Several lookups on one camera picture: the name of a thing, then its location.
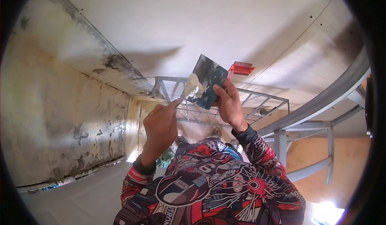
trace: sleeve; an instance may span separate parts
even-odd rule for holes
[[[275,153],[263,138],[250,126],[239,135],[232,129],[232,135],[239,141],[253,166],[264,168],[267,174],[286,178],[286,170],[283,164],[277,160]]]
[[[121,194],[122,207],[135,194],[139,193],[142,188],[153,181],[153,175],[156,172],[156,163],[152,168],[147,168],[141,163],[141,155],[133,162],[133,166],[128,171],[123,180],[123,188]]]

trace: dirty wall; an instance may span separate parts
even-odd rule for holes
[[[15,185],[124,156],[129,95],[162,98],[151,88],[68,0],[29,0],[1,63],[1,147]]]

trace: left hand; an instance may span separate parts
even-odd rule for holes
[[[144,119],[147,140],[141,154],[141,163],[152,167],[158,157],[173,143],[178,135],[176,108],[181,98],[172,101],[168,106],[157,106]]]

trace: orange wall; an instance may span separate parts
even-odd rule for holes
[[[308,201],[333,202],[345,208],[360,180],[369,154],[370,138],[335,139],[332,182],[326,184],[327,168],[294,182]],[[295,141],[287,153],[287,173],[316,163],[328,156],[326,138]]]

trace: graphic print shirt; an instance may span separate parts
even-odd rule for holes
[[[302,224],[305,200],[251,127],[237,138],[250,163],[218,137],[178,145],[164,176],[140,158],[123,181],[116,225]]]

